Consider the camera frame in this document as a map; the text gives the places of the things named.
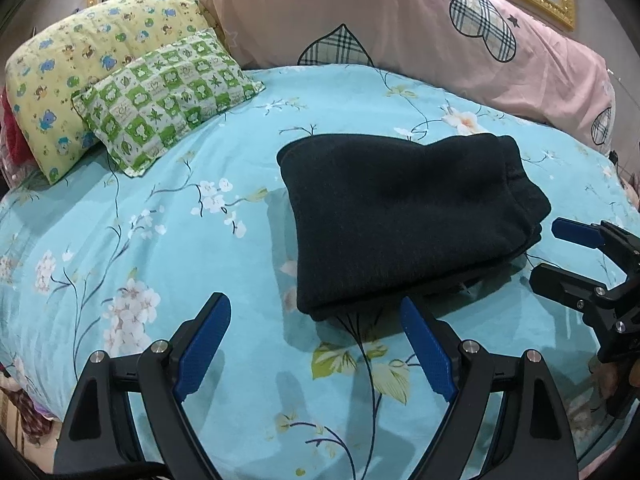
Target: cartoon print pillowcase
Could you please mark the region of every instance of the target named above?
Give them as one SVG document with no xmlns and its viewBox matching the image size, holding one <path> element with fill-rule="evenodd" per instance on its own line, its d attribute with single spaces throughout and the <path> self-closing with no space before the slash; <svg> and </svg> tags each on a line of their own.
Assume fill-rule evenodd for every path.
<svg viewBox="0 0 640 480">
<path fill-rule="evenodd" d="M 142 176 L 191 130 L 262 90 L 209 28 L 145 54 L 72 101 L 120 169 Z"/>
<path fill-rule="evenodd" d="M 109 0 L 51 25 L 9 58 L 15 118 L 50 183 L 97 139 L 72 96 L 131 61 L 209 27 L 197 0 Z"/>
</svg>

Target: light blue bedsheet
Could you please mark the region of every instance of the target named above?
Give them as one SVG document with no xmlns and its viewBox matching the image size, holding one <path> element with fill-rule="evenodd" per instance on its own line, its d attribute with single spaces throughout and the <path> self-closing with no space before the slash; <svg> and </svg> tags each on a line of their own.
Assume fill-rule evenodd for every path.
<svg viewBox="0 0 640 480">
<path fill-rule="evenodd" d="M 602 421 L 602 409 L 590 410 L 598 405 L 587 369 L 596 339 L 576 312 L 533 295 L 527 277 L 530 262 L 544 258 L 609 285 L 623 279 L 601 253 L 550 232 L 552 219 L 564 216 L 640 234 L 612 165 L 553 128 L 373 68 L 254 74 L 263 93 L 203 124 L 142 178 L 114 173 L 98 150 L 50 189 L 31 182 L 5 197 L 0 362 L 62 417 L 93 350 L 141 351 L 221 291 L 232 303 L 231 325 L 185 409 L 225 480 L 407 478 L 446 404 L 395 314 L 351 316 L 370 378 L 351 335 L 296 310 L 295 224 L 275 155 L 292 140 L 330 132 L 428 143 L 490 131 L 517 140 L 553 211 L 530 261 L 523 256 L 468 292 L 432 300 L 433 311 L 491 352 L 539 349 L 584 449 Z M 492 398 L 466 476 L 481 466 L 498 404 Z M 153 456 L 140 405 L 136 420 Z"/>
</svg>

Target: black fleece fabric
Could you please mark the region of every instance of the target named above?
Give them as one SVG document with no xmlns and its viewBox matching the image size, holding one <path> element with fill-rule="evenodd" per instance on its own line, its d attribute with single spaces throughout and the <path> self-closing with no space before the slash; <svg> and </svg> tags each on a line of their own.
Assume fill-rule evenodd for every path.
<svg viewBox="0 0 640 480">
<path fill-rule="evenodd" d="M 277 155 L 298 237 L 298 309 L 315 320 L 476 280 L 540 240 L 551 206 L 508 136 L 422 146 L 305 137 Z"/>
</svg>

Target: black gripper frame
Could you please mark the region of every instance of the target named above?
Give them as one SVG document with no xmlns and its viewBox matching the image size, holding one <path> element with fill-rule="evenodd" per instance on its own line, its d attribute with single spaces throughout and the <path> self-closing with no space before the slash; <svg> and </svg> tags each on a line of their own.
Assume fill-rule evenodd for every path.
<svg viewBox="0 0 640 480">
<path fill-rule="evenodd" d="M 611 290 L 549 264 L 536 266 L 529 278 L 534 293 L 577 310 L 593 328 L 600 343 L 598 360 L 616 363 L 620 377 L 615 394 L 607 399 L 607 413 L 624 418 L 638 396 L 628 377 L 640 357 L 640 238 L 604 220 L 588 225 L 557 218 L 551 231 L 556 238 L 599 249 L 626 274 L 625 282 Z"/>
<path fill-rule="evenodd" d="M 129 404 L 129 392 L 138 392 L 174 480 L 222 480 L 202 449 L 182 402 L 200 386 L 230 319 L 228 298 L 216 292 L 169 341 L 157 341 L 142 354 L 125 357 L 94 352 L 66 412 L 54 473 L 144 462 Z"/>
<path fill-rule="evenodd" d="M 542 356 L 494 355 L 476 342 L 461 342 L 421 301 L 402 300 L 402 323 L 427 378 L 449 401 L 449 409 L 410 480 L 460 478 L 491 392 L 504 395 L 492 445 L 476 479 L 576 480 L 569 423 Z M 128 397 L 139 392 L 174 480 L 221 480 L 181 404 L 200 386 L 230 316 L 228 298 L 215 293 L 168 342 L 156 341 L 142 354 L 126 357 L 94 352 L 68 407 L 54 472 L 144 462 Z"/>
<path fill-rule="evenodd" d="M 577 480 L 569 421 L 545 361 L 491 354 L 460 341 L 422 298 L 404 298 L 401 322 L 432 389 L 449 402 L 414 480 L 458 480 L 471 455 L 492 392 L 503 392 L 494 436 L 475 480 Z"/>
</svg>

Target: red fabric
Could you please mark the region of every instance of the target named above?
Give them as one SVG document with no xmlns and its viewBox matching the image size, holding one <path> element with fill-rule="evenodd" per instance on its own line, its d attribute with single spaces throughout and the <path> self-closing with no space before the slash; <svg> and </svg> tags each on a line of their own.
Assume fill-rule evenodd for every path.
<svg viewBox="0 0 640 480">
<path fill-rule="evenodd" d="M 2 108 L 4 109 L 4 127 L 6 129 L 4 138 L 9 156 L 16 166 L 20 166 L 28 160 L 33 160 L 33 153 L 24 139 L 20 126 L 15 121 L 14 111 L 11 110 L 11 105 L 6 97 L 6 88 L 2 90 Z"/>
</svg>

